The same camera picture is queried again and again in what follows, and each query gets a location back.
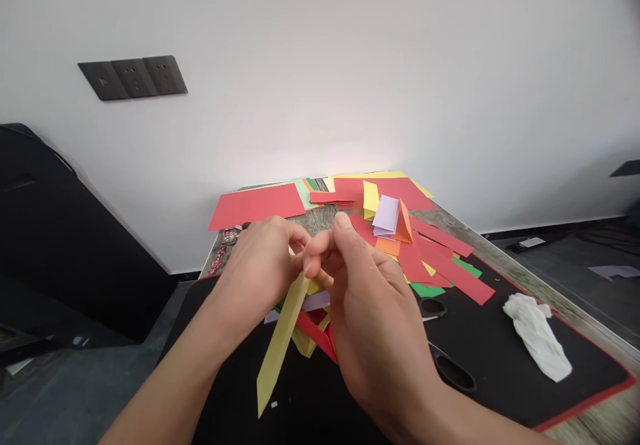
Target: gray floor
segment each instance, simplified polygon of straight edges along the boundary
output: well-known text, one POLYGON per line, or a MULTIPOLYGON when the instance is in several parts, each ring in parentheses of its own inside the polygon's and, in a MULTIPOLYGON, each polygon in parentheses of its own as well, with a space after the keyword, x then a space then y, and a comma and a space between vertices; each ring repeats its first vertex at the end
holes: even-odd
MULTIPOLYGON (((502 248, 508 243, 494 244, 502 248)), ((640 270, 640 256, 573 236, 522 254, 507 253, 623 340, 640 348, 640 278, 615 277, 610 282, 588 269, 630 265, 640 270)))
POLYGON ((0 404, 0 444, 97 443, 153 371, 187 290, 176 289, 141 345, 56 352, 19 372, 0 404))

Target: table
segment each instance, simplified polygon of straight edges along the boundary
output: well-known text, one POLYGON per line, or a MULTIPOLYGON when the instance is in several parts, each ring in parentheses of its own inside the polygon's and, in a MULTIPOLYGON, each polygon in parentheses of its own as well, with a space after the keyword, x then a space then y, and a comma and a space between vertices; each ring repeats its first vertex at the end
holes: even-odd
MULTIPOLYGON (((318 187, 328 191, 321 179, 314 180, 318 187)), ((337 209, 334 205, 308 210, 305 215, 289 218, 302 225, 314 236, 321 230, 331 228, 337 209)), ((587 315, 567 298, 518 264, 513 258, 482 238, 462 221, 439 207, 438 211, 410 211, 413 217, 440 227, 475 248, 474 254, 500 274, 524 289, 538 300, 558 310, 559 315, 572 327, 608 354, 613 356, 636 377, 640 377, 640 351, 622 340, 611 330, 587 315)), ((205 262, 200 278, 209 273, 211 262, 215 259, 222 243, 218 233, 209 257, 205 262)), ((233 247, 228 247, 221 263, 224 264, 233 247)), ((546 435, 565 444, 628 443, 636 438, 640 431, 640 382, 618 395, 605 400, 566 422, 547 430, 546 435)))

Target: white tissue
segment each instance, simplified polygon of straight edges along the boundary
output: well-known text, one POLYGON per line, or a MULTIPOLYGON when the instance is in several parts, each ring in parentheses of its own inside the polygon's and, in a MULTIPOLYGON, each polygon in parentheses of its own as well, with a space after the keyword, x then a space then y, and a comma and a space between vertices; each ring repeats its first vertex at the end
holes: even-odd
POLYGON ((538 305, 535 298, 518 293, 510 295, 502 309, 513 318, 515 331, 542 373, 554 382, 566 378, 572 368, 547 323, 549 305, 538 305))

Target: fingernail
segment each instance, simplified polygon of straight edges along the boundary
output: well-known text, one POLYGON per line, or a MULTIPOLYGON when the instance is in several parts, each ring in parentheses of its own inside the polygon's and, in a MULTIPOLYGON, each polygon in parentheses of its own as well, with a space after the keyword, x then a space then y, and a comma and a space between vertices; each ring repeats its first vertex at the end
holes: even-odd
POLYGON ((352 228, 353 224, 351 224, 351 220, 349 216, 344 211, 338 211, 335 214, 335 223, 339 228, 352 228))

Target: scissor handle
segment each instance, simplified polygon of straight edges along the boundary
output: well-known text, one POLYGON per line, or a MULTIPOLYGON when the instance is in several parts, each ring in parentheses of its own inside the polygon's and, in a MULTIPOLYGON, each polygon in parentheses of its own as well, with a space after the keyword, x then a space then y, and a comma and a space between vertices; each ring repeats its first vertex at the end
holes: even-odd
POLYGON ((418 302, 418 306, 420 307, 423 322, 425 321, 425 318, 438 318, 447 313, 447 307, 445 304, 435 298, 423 298, 418 302))
POLYGON ((431 344, 429 344, 429 349, 438 375, 444 383, 465 394, 472 394, 477 390, 475 378, 462 365, 431 344))

